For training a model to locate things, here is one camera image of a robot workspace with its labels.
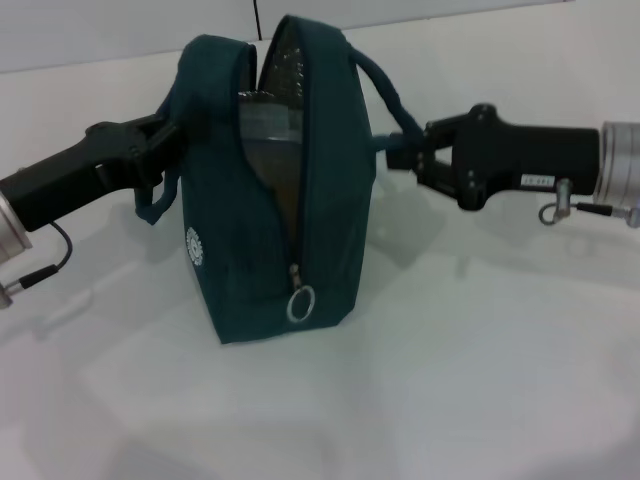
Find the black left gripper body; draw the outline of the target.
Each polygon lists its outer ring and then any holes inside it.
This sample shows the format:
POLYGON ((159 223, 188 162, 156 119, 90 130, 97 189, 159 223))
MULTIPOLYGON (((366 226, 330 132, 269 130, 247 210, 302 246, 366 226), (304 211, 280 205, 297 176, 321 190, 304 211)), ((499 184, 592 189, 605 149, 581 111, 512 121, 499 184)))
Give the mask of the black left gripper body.
POLYGON ((34 232, 114 191, 152 188, 160 175, 145 175, 145 138, 132 126, 100 122, 72 147, 0 180, 24 229, 34 232))

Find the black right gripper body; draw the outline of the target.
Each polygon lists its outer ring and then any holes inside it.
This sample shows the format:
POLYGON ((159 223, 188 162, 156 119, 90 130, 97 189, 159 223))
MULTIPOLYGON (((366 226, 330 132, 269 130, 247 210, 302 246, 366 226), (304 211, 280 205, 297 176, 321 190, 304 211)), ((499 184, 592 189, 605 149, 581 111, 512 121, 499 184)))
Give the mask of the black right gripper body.
POLYGON ((452 170, 466 211, 503 191, 552 193, 563 179, 574 194, 591 195, 599 169, 596 129, 511 124, 491 105, 474 106, 455 127, 452 170))

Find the clear blue-rimmed plastic lunch box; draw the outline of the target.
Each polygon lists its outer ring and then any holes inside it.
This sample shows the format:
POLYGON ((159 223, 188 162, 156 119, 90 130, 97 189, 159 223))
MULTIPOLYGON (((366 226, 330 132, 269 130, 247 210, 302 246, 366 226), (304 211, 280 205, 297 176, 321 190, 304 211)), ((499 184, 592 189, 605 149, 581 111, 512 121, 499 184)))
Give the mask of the clear blue-rimmed plastic lunch box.
POLYGON ((291 213, 299 196, 303 112, 263 91, 241 92, 238 100, 247 161, 279 207, 291 213))

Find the dark teal fabric lunch bag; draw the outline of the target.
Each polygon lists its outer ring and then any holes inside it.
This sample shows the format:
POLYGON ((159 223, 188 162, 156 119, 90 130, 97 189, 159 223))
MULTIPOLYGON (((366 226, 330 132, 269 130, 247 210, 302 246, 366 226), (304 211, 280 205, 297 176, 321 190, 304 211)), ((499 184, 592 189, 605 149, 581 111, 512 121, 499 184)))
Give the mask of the dark teal fabric lunch bag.
POLYGON ((339 324, 356 303, 376 155, 394 134, 422 137, 384 71, 339 29, 286 16, 264 59, 245 42, 192 40, 159 111, 191 127, 174 201, 220 341, 339 324), (292 217, 247 161, 238 94, 255 89, 303 112, 292 217))

